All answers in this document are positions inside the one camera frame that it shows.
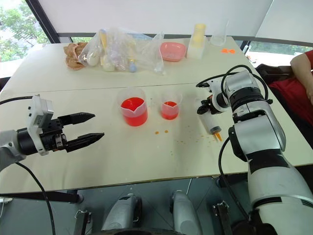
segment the green foliage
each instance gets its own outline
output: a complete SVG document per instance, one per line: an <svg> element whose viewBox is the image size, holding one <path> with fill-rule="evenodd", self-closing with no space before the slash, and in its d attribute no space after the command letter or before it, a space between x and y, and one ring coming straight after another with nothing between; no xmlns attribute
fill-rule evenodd
<svg viewBox="0 0 313 235"><path fill-rule="evenodd" d="M251 42L250 51L270 52L286 55L294 55L295 52L303 53L312 50L313 47L303 47L279 43Z"/></svg>
<svg viewBox="0 0 313 235"><path fill-rule="evenodd" d="M88 43L91 37L71 37L74 43Z"/></svg>
<svg viewBox="0 0 313 235"><path fill-rule="evenodd" d="M12 38L0 40L2 62L23 58L27 53L26 45L50 43L24 0L16 9L0 8L0 30L13 33Z"/></svg>

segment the person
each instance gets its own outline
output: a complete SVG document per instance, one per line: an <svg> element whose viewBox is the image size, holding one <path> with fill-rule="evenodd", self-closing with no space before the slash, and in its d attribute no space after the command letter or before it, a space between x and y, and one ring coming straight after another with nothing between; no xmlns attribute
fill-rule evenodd
<svg viewBox="0 0 313 235"><path fill-rule="evenodd" d="M294 76L268 86L313 148L313 50L294 57Z"/></svg>

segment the clear plastic bag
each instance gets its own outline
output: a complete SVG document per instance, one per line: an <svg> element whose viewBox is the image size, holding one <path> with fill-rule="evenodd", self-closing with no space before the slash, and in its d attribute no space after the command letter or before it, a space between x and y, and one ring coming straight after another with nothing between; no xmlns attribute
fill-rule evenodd
<svg viewBox="0 0 313 235"><path fill-rule="evenodd" d="M105 71L149 70L163 74L160 52L163 36L160 33L151 38L119 28L101 29L86 45L79 60L85 66L100 64Z"/></svg>

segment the measuring cup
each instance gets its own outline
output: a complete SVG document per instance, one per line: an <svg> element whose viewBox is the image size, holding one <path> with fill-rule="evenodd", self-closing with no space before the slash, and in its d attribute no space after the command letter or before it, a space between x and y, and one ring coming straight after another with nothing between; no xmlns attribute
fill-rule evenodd
<svg viewBox="0 0 313 235"><path fill-rule="evenodd" d="M124 120L130 126L140 126L148 118L146 95L135 87L121 90L117 95L118 104Z"/></svg>
<svg viewBox="0 0 313 235"><path fill-rule="evenodd" d="M165 91L161 97L161 115L164 119L173 120L179 114L182 94L176 91Z"/></svg>

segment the table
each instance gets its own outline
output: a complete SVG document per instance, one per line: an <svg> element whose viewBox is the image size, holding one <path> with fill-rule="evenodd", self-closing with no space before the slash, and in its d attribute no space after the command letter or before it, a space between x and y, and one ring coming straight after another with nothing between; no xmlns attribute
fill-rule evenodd
<svg viewBox="0 0 313 235"><path fill-rule="evenodd" d="M34 154L28 156L22 163L32 169L46 190L90 188L219 175L217 161L222 142L217 141L206 132L196 114L195 100L206 98L208 92L205 89L196 88L195 85L206 77L226 72L236 64L249 65L253 72L256 72L240 52L238 46L235 47L235 43L230 37L228 37L225 47L230 48L229 45L235 48L236 54L222 54L220 48L217 49L217 47L209 46L207 48L208 52L211 50L211 54L205 56L201 63L202 66L206 63L208 66L195 72L202 74L201 78L186 77L177 71L182 67L185 71L189 71L198 66L193 63L189 65L188 60L185 59L181 62L181 66L180 63L165 63L168 74L172 74L171 76L166 75L167 79L145 72L116 73L116 75L108 73L108 77L99 78L97 70L86 69L92 75L88 78L90 82L86 82L83 80L85 79L83 75L77 71L70 72L64 69L65 72L71 74L70 80L75 79L77 74L77 83L73 84L72 88L65 78L66 89L58 88L45 78L45 82L53 85L52 88L49 88L45 82L39 82L39 77L35 75L35 72L33 72L34 81L37 82L34 82L36 85L30 88L22 80L21 71L18 69L11 78L12 80L8 82L8 87L5 87L4 92L0 94L0 99L5 99L4 96L8 94L20 96L40 93L41 97L53 101L54 117L76 112L96 114L96 117L85 123L66 126L64 133L68 140L81 134L105 132L105 136L101 140L86 148L70 153L58 151L43 157ZM218 64L215 66L216 68L210 65L208 61L213 61L214 55L219 59L224 57L225 64ZM34 55L25 60L28 65L31 65L30 58L34 58ZM137 78L132 78L135 81L129 81L130 79L126 78L127 74L137 76ZM160 80L154 81L152 78L146 77L146 74ZM115 83L111 75L116 76L116 79L123 80L123 86ZM29 74L24 78L28 82L32 80ZM148 102L148 120L140 127L128 126L116 105L117 93L124 86L134 85L133 83L141 85ZM164 89L179 90L184 96L181 113L172 121L164 120L159 114L159 94ZM285 157L293 165L312 163L313 150L271 92L269 92L269 97L274 100L272 109L286 133ZM0 112L6 116L0 116L0 128L19 129L24 127L28 104L29 101L23 100L1 105ZM222 137L225 139L228 135L228 128L233 125L231 111L219 114L216 118L222 128ZM222 165L225 173L247 171L247 164L234 156L230 144L225 148ZM0 193L35 191L39 191L39 188L33 179L17 165L12 165L0 173Z"/></svg>

